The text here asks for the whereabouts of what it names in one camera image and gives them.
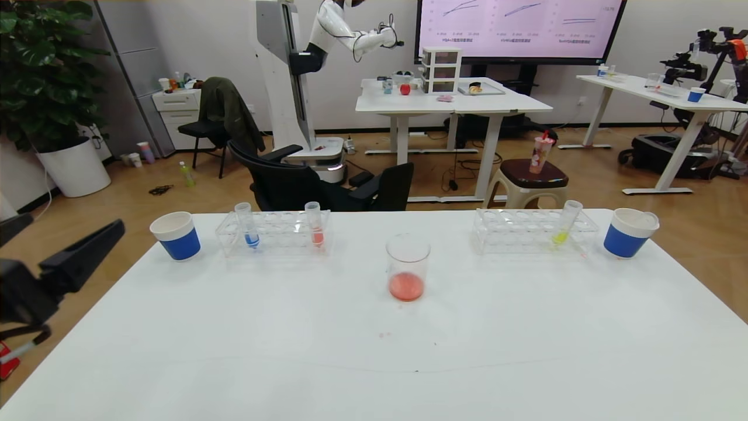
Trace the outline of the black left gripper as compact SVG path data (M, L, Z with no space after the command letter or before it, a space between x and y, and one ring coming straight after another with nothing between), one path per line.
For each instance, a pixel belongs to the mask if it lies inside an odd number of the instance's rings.
M77 293L125 234L122 219L40 262L39 279L16 260L1 260L1 322L40 325L58 312L50 294Z

